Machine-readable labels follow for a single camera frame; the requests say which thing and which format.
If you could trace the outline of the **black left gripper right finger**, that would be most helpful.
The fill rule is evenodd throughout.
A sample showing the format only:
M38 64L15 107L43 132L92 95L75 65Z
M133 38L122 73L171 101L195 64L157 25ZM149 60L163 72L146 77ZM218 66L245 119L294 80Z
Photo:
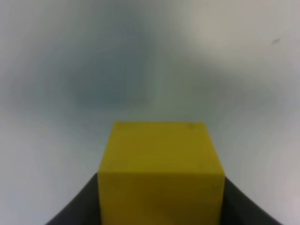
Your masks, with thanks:
M220 223L222 225L280 225L228 178L225 179Z

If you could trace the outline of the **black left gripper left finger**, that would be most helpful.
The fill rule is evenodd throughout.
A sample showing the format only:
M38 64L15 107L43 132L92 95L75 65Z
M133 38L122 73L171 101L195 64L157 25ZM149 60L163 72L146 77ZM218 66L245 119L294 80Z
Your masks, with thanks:
M98 174L94 174L82 190L48 225L101 225Z

